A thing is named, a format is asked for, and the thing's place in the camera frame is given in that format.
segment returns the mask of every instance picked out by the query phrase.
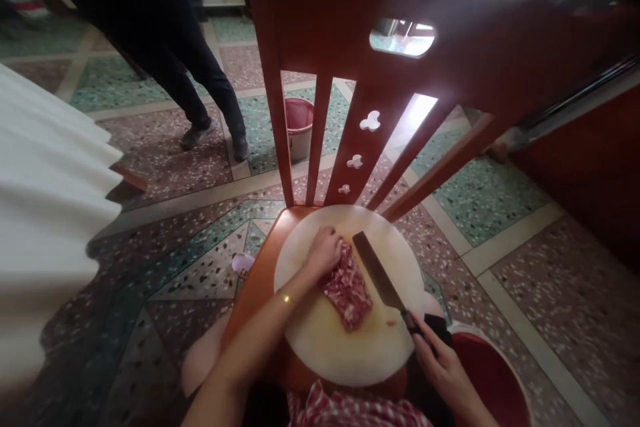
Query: knife handle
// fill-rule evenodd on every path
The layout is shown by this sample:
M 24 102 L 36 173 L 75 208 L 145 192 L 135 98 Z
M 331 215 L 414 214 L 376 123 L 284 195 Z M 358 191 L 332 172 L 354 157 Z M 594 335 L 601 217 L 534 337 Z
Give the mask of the knife handle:
M 402 315 L 402 320 L 405 321 L 407 330 L 411 335 L 418 334 L 422 338 L 425 338 L 425 335 L 422 333 L 422 330 L 420 330 L 420 327 L 418 327 L 413 321 L 413 317 L 411 316 L 411 312 L 409 310 L 405 310 L 401 315 Z
M 410 335 L 413 334 L 418 334 L 419 336 L 421 336 L 423 339 L 426 340 L 426 342 L 428 343 L 429 347 L 431 347 L 431 351 L 433 352 L 433 356 L 435 358 L 438 358 L 438 352 L 436 352 L 435 348 L 433 347 L 433 345 L 431 345 L 431 342 L 429 342 L 424 333 L 422 332 L 422 330 L 420 330 L 420 327 L 418 327 L 415 322 L 413 321 L 413 317 L 411 316 L 411 312 L 409 312 L 409 310 L 405 310 L 403 313 L 400 314 L 402 316 L 402 320 L 405 321 L 405 325 L 407 326 L 407 330 L 409 331 Z

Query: chair backrest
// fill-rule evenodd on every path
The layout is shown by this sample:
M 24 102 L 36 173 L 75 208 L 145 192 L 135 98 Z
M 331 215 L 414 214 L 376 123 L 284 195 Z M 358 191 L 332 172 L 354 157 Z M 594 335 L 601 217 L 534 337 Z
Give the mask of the chair backrest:
M 592 72 L 620 39 L 614 21 L 572 17 L 549 0 L 250 0 L 279 170 L 288 207 L 295 204 L 281 70 L 317 75 L 309 181 L 314 205 L 334 77 L 357 81 L 324 205 L 354 203 L 414 93 L 438 99 L 368 203 L 375 209 L 457 105 L 485 114 L 383 216 L 400 218 L 523 115 Z M 369 33 L 380 18 L 433 25 L 421 57 L 377 51 Z M 375 131 L 361 129 L 379 112 Z M 347 162 L 361 155 L 362 166 Z

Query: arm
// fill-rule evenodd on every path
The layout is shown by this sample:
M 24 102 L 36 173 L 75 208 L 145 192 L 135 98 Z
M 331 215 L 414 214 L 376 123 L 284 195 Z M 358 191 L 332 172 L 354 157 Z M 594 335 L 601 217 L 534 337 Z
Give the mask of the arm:
M 473 387 L 455 350 L 445 344 L 419 316 L 413 312 L 411 315 L 425 335 L 422 338 L 413 334 L 418 361 L 440 397 L 469 427 L 499 427 Z
M 331 227 L 318 231 L 302 268 L 242 327 L 205 379 L 182 425 L 242 423 L 249 389 L 284 334 L 297 304 L 340 258 L 342 239 Z

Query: shoe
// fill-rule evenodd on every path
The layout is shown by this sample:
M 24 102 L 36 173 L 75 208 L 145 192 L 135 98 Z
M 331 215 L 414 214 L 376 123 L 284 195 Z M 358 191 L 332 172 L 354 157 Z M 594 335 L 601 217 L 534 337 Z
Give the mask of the shoe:
M 249 144 L 247 143 L 246 135 L 238 135 L 236 137 L 231 137 L 231 141 L 233 143 L 233 158 L 236 161 L 243 161 L 247 158 L 249 154 Z
M 182 147 L 182 150 L 193 149 L 196 145 L 198 145 L 198 143 L 202 141 L 202 139 L 213 132 L 215 128 L 216 125 L 213 120 L 211 121 L 211 125 L 209 125 L 209 127 L 205 128 L 204 130 L 200 130 L 195 126 L 191 127 L 189 130 L 187 130 L 187 133 L 185 133 L 180 139 L 180 147 Z

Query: right hand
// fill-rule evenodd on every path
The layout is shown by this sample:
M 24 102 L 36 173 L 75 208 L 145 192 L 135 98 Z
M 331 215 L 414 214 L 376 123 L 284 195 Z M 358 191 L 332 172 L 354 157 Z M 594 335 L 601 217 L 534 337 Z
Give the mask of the right hand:
M 474 417 L 478 409 L 484 409 L 484 405 L 455 350 L 445 344 L 419 316 L 413 312 L 411 316 L 425 335 L 424 338 L 418 334 L 412 337 L 418 363 L 428 381 L 455 413 L 463 418 Z

